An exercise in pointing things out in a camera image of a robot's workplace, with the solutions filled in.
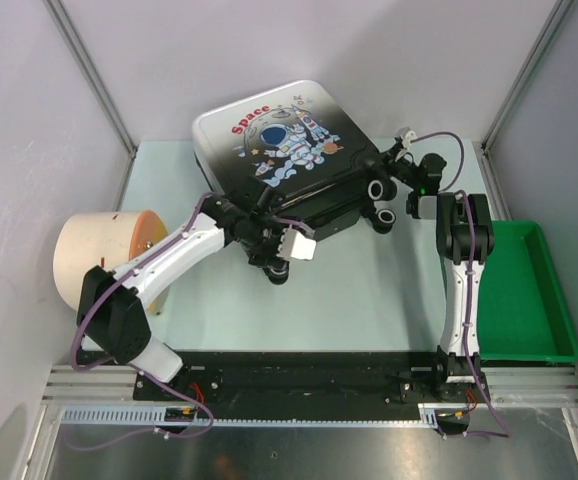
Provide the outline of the green plastic tray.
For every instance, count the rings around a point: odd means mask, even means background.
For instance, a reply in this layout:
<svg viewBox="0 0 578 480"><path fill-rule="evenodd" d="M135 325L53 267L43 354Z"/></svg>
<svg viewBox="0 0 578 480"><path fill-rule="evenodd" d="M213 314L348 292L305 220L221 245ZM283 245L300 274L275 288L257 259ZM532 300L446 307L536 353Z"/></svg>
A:
<svg viewBox="0 0 578 480"><path fill-rule="evenodd" d="M478 300L482 358L577 363L578 339L542 229L495 221L493 231Z"/></svg>

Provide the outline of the white black space suitcase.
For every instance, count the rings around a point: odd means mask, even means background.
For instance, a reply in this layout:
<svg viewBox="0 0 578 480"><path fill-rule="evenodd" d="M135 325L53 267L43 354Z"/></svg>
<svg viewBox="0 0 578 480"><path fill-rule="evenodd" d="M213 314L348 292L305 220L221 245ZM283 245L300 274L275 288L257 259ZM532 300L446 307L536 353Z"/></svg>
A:
<svg viewBox="0 0 578 480"><path fill-rule="evenodd" d="M316 241L361 218L379 234L395 223L386 204L397 187L381 153L315 81L290 82L205 112L193 121L192 141L212 192L243 195L297 218ZM290 261L261 270L282 285Z"/></svg>

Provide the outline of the beige drum with orange lid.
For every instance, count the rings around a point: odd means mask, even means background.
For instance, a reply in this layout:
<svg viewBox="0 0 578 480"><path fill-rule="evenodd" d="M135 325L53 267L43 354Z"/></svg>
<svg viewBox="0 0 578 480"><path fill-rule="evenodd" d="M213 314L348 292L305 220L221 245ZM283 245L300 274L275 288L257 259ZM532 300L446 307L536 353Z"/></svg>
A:
<svg viewBox="0 0 578 480"><path fill-rule="evenodd" d="M53 255L53 277L60 297L76 310L84 275L92 267L111 270L167 235L166 226L151 210L72 216L60 232Z"/></svg>

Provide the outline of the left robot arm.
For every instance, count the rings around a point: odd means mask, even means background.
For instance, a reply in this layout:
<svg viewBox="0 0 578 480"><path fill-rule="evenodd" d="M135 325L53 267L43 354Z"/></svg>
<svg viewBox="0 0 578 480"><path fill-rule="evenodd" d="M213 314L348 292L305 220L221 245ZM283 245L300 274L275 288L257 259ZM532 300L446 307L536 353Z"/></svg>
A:
<svg viewBox="0 0 578 480"><path fill-rule="evenodd" d="M107 360L155 380L166 398L183 397L190 387L184 361L154 335L147 308L193 266L233 242L252 250L254 266L273 271L290 260L310 260L315 251L314 230L303 221L279 216L243 195L207 192L180 227L144 253L110 270L95 265L85 273L72 368L86 370L77 351L90 338Z"/></svg>

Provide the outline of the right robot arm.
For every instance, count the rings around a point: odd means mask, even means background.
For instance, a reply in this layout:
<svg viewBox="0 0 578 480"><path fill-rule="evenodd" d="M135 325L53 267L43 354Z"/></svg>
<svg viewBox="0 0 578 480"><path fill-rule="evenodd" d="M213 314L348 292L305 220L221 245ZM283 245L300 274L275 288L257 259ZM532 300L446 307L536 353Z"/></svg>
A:
<svg viewBox="0 0 578 480"><path fill-rule="evenodd" d="M488 198L463 190L442 192L446 161L427 154L418 162L407 158L403 139L384 153L389 174L407 185L406 212L417 220L435 222L436 251L441 262L445 292L445 322L431 374L406 377L403 387L422 387L423 399L441 402L488 400L486 377L481 373L477 332L478 296L485 264L495 246Z"/></svg>

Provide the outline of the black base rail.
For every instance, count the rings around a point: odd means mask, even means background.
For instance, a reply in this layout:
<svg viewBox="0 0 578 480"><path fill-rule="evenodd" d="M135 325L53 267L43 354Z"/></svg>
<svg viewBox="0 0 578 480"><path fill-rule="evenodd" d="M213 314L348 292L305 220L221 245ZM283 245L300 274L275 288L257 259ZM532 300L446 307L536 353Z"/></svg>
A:
<svg viewBox="0 0 578 480"><path fill-rule="evenodd" d="M165 409L167 423L190 420L183 395L202 404L198 415L215 425L342 426L433 422L425 405L466 416L484 401L441 402L406 377L431 374L436 353L188 353L181 372L159 386L132 376L132 398Z"/></svg>

